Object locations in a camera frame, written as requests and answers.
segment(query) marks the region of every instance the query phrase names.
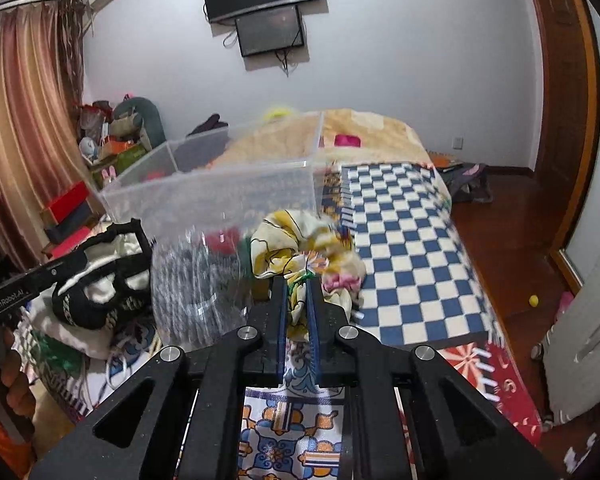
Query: pink object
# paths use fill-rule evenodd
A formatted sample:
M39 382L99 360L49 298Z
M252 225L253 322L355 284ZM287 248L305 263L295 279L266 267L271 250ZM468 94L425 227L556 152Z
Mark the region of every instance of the pink object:
M360 285L360 278L350 274L325 274L322 277L322 288L325 292L333 292L337 288L346 288L351 292L358 292Z
M466 170L463 175L465 176L471 176L472 174L477 173L477 171L480 169L480 164L476 164L474 167L469 168L468 170Z
M102 186L105 187L108 184L111 184L116 178L116 168L113 166L109 166L109 169L102 169Z
M164 177L164 171L150 171L149 173L146 174L143 182L146 182L147 180L154 180L156 178L162 178Z
M558 312L555 313L556 321L558 321L558 318L567 311L573 299L573 294L571 294L570 292L562 293L560 297L560 304L558 305Z
M205 243L210 251L219 254L235 254L235 248L240 241L240 231L232 227L227 231L216 231L205 234Z
M419 162L418 166L423 167L425 170L435 170L436 167L431 162Z
M333 145L352 146L354 148L359 148L362 146L362 142L360 141L360 137L355 135L337 134L335 140L333 141Z

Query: green cloth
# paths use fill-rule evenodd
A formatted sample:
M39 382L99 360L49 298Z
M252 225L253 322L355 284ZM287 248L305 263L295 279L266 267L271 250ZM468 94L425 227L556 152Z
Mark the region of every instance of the green cloth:
M132 148L125 150L117 155L108 156L105 160L91 168L91 176L93 177L96 186L102 189L102 170L108 170L113 166L116 170L116 175L120 176L123 171L147 154L147 150L142 144L136 144Z
M33 337L38 346L34 351L38 367L42 363L52 367L65 370L69 375L77 377L82 371L82 359L84 356L75 348L59 342L48 335L33 330Z

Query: clear plastic storage box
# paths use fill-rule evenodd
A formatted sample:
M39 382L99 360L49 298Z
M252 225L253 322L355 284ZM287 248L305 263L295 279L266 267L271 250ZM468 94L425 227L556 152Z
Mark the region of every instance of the clear plastic storage box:
M138 218L149 238L252 230L276 209L316 211L314 182L324 171L312 159L321 133L322 115L305 114L168 141L100 197L113 221Z

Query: finger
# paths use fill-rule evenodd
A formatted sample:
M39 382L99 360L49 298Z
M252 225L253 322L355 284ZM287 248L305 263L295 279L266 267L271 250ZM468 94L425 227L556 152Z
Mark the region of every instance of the finger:
M4 327L4 344L7 345L7 348L11 348L15 342L16 338L11 329Z
M29 391L29 379L25 374L18 374L7 394L7 404L14 410Z
M20 403L13 409L13 412L16 415L33 417L33 414L36 413L36 397L33 396L31 390L25 394Z
M10 388L13 384L13 381L16 380L16 377L20 373L20 366L22 366L20 354L18 354L15 350L9 350L4 358L2 371L0 373L0 380L2 381L2 384Z

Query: wooden floor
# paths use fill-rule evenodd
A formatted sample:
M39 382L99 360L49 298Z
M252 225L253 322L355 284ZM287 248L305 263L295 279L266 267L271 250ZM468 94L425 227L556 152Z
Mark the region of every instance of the wooden floor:
M567 290L548 257L548 248L564 213L535 180L521 175L491 175L490 204L457 204L452 217L500 319L522 379L539 412L546 391L531 348L551 327L560 295ZM540 299L533 308L528 298ZM540 449L566 474L563 459L573 447L578 457L593 432L600 434L600 406L569 424L542 435Z

